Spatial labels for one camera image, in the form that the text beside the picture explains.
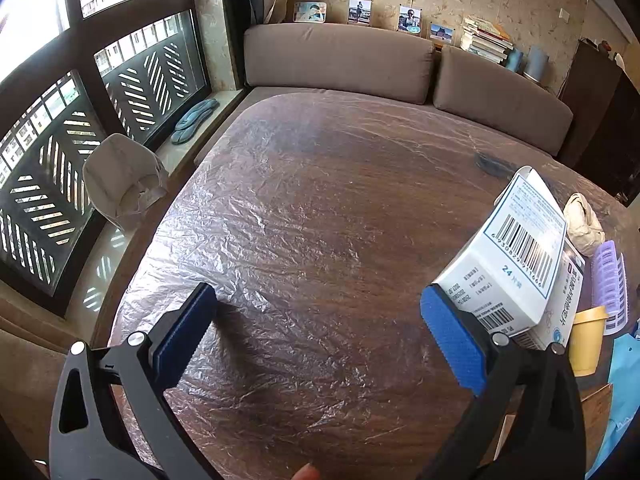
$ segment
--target window frame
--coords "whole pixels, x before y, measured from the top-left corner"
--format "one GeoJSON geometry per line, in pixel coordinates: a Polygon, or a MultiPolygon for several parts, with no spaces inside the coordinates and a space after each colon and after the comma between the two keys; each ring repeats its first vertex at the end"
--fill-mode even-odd
{"type": "MultiPolygon", "coordinates": [[[[186,27],[183,33],[186,40],[196,47],[204,86],[158,124],[144,142],[146,147],[155,151],[171,134],[184,113],[211,92],[195,0],[124,0],[86,18],[82,16],[80,0],[65,0],[65,5],[69,28],[37,50],[0,82],[0,99],[5,110],[0,115],[0,132],[10,131],[24,111],[40,97],[43,81],[57,81],[68,72],[75,71],[105,133],[124,134],[94,54],[150,23],[190,11],[191,27],[186,27]]],[[[76,241],[52,296],[33,286],[11,265],[0,261],[2,280],[29,300],[63,317],[82,268],[105,224],[106,219],[94,210],[76,241]]]]}

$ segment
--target beige fabric bag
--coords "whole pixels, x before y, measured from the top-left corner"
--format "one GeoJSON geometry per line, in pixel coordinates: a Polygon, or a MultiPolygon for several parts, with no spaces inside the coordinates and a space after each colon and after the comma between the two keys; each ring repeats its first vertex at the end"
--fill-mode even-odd
{"type": "Polygon", "coordinates": [[[124,233],[166,194],[167,170],[154,152],[122,134],[107,137],[84,163],[82,177],[94,207],[124,233]]]}
{"type": "Polygon", "coordinates": [[[593,256],[598,246],[604,242],[604,231],[587,199],[582,193],[574,193],[564,206],[566,233],[584,256],[593,256]]]}

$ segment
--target blue slipper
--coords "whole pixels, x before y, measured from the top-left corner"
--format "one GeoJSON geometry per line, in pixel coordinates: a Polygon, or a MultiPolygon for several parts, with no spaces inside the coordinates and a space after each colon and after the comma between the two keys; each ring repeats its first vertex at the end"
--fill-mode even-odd
{"type": "Polygon", "coordinates": [[[206,99],[193,105],[175,125],[171,135],[172,144],[182,144],[193,137],[198,126],[207,119],[220,103],[215,99],[206,99]]]}

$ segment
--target white medicine box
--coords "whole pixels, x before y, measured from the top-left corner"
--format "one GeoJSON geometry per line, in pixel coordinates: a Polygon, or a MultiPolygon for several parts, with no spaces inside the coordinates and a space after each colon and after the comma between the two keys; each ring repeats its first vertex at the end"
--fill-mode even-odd
{"type": "Polygon", "coordinates": [[[434,283],[490,333],[519,334],[542,318],[565,234],[556,200],[539,174],[524,166],[434,283]]]}

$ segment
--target stack of books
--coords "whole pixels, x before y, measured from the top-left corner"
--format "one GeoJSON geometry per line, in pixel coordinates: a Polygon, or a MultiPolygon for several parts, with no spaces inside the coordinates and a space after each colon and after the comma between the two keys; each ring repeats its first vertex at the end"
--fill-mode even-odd
{"type": "Polygon", "coordinates": [[[507,59],[513,43],[500,25],[494,25],[477,16],[466,16],[465,33],[460,40],[460,48],[494,63],[501,63],[507,59]]]}

